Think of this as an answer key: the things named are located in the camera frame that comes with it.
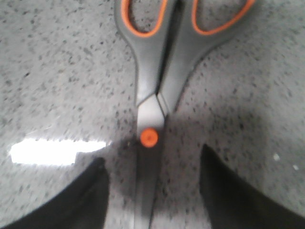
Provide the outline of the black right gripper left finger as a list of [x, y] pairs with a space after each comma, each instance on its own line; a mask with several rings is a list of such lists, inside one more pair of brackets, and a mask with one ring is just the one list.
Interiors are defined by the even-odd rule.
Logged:
[[109, 201], [109, 175], [95, 158], [63, 191], [6, 229], [102, 229]]

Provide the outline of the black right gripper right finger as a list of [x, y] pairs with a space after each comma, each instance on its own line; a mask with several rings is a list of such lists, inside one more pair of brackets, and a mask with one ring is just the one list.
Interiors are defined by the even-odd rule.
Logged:
[[200, 194], [213, 229], [303, 229], [305, 218], [242, 180], [208, 145], [200, 159]]

